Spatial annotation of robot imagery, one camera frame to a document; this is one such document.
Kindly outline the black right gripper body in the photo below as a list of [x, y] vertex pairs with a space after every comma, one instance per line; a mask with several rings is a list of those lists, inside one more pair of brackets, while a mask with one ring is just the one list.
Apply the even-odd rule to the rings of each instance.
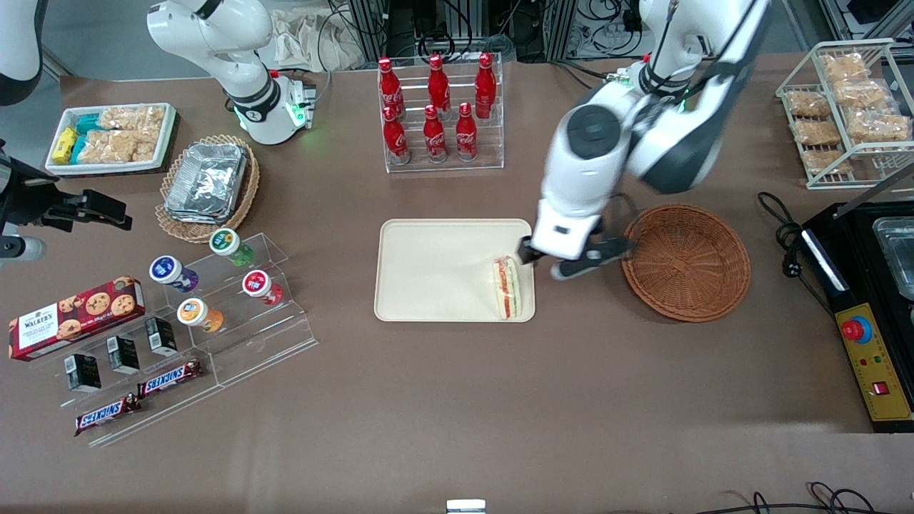
[[60, 230], [61, 222], [46, 217], [59, 204], [59, 178], [15, 158], [3, 158], [1, 168], [1, 228], [31, 224]]

